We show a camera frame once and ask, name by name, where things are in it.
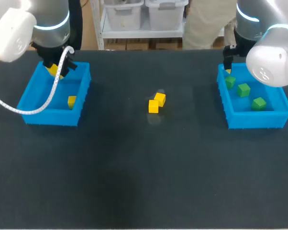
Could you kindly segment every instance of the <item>blue plastic bin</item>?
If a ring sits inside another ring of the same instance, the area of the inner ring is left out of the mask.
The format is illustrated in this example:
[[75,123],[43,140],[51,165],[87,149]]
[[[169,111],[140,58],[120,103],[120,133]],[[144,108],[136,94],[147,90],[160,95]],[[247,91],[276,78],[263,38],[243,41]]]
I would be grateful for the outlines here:
[[[229,74],[219,65],[217,83],[222,97],[229,129],[235,128],[283,128],[288,119],[288,99],[282,88],[272,88],[258,82],[248,71],[245,63],[233,64],[231,76],[236,78],[234,87],[227,89],[225,78]],[[237,94],[239,84],[251,88],[248,97]],[[265,111],[251,108],[254,99],[262,97],[267,102]]]
[[[39,114],[22,115],[25,123],[36,125],[77,126],[90,82],[89,63],[75,62],[76,70],[70,70],[59,81],[57,90],[48,107]],[[31,77],[17,106],[20,110],[34,110],[41,107],[49,96],[54,77],[40,62]],[[77,96],[72,110],[68,107],[68,97]]]

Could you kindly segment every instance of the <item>floor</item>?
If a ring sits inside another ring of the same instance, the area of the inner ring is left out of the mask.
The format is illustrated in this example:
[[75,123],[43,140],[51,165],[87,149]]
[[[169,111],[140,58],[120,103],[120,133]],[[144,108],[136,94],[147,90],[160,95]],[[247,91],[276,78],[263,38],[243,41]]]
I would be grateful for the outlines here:
[[96,50],[97,42],[95,37],[94,23],[89,0],[80,0],[83,5],[83,39],[82,47],[84,50]]

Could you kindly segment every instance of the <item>yellow cube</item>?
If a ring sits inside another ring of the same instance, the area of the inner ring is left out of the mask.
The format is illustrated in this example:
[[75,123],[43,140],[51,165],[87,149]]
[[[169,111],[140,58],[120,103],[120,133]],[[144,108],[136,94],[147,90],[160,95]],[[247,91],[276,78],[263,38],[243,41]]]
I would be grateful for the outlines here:
[[76,101],[76,96],[69,96],[68,97],[67,103],[68,103],[69,109],[73,109],[75,101]]
[[159,102],[159,106],[160,107],[163,107],[164,103],[165,103],[165,100],[166,100],[166,95],[163,94],[163,93],[159,93],[157,92],[155,94],[155,100],[157,100]]
[[157,100],[149,100],[148,112],[150,114],[158,114],[159,113],[159,102]]
[[51,68],[46,68],[46,69],[48,70],[48,72],[49,72],[50,75],[52,75],[53,77],[55,77],[56,74],[57,74],[57,71],[58,71],[58,66],[55,65],[55,64],[53,64],[53,65],[51,66]]

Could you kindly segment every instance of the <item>green cube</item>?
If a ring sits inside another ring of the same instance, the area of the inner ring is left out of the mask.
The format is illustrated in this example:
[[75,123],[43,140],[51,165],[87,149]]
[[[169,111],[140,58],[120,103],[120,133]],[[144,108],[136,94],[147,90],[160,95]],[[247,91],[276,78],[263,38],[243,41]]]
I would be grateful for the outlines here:
[[266,101],[262,97],[254,99],[251,108],[255,111],[263,111],[266,109]]
[[236,80],[236,78],[234,78],[232,76],[228,76],[227,78],[225,78],[225,82],[226,82],[228,90],[233,88],[233,86],[235,84],[235,80]]
[[238,95],[240,97],[248,97],[250,94],[250,87],[245,83],[238,85]]

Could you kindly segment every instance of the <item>wooden block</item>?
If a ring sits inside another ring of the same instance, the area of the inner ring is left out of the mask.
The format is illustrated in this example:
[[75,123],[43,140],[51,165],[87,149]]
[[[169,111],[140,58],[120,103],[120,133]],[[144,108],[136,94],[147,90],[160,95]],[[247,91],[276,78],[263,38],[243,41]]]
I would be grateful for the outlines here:
[[127,39],[107,39],[105,40],[105,49],[126,50]]
[[128,39],[127,50],[148,50],[149,40],[148,39]]
[[155,44],[156,49],[181,49],[182,39],[177,38],[167,38],[158,39]]
[[159,102],[157,100],[149,100],[148,112],[150,114],[158,114],[159,113]]
[[164,93],[157,92],[154,100],[158,101],[160,107],[163,107],[166,100],[166,95]]

